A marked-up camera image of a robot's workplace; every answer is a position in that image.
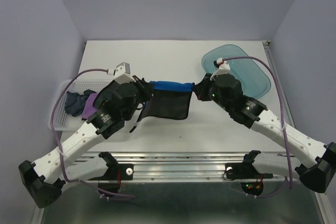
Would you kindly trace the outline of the blue microfiber towel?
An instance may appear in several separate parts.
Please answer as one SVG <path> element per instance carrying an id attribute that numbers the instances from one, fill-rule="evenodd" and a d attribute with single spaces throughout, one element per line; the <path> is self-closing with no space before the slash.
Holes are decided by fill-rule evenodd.
<path id="1" fill-rule="evenodd" d="M 145 117 L 185 120 L 188 117 L 194 83 L 150 81 L 153 97 L 144 103 L 132 133 Z"/>

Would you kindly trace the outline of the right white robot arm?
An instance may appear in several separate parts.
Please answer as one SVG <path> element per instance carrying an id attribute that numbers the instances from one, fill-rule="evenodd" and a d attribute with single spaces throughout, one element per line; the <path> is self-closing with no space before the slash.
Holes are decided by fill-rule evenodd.
<path id="1" fill-rule="evenodd" d="M 208 73 L 194 87 L 200 101 L 213 101 L 235 122 L 257 132 L 281 147 L 284 156 L 250 151 L 240 163 L 227 163 L 229 180 L 269 178 L 280 175 L 299 180 L 316 193 L 325 193 L 335 175 L 335 143 L 324 144 L 281 122 L 266 105 L 243 94 L 231 74 L 211 79 Z"/>

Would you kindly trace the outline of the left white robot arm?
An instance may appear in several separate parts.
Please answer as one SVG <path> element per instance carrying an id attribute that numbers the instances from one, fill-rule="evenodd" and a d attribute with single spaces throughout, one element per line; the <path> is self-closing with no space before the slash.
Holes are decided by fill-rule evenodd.
<path id="1" fill-rule="evenodd" d="M 101 152 L 81 165 L 73 165 L 73 162 L 122 129 L 139 104 L 153 97 L 153 90 L 152 83 L 136 76 L 123 84 L 112 81 L 98 93 L 93 103 L 96 112 L 72 136 L 59 142 L 45 156 L 19 165 L 21 180 L 38 208 L 50 206 L 68 187 L 85 184 L 91 179 L 106 178 L 115 182 L 112 190 L 97 189 L 108 198 L 122 200 L 128 197 L 119 195 L 118 190 L 123 179 L 132 179 L 132 175 L 127 174 L 127 170 L 133 168 L 132 164 L 119 164 L 109 152 Z"/>

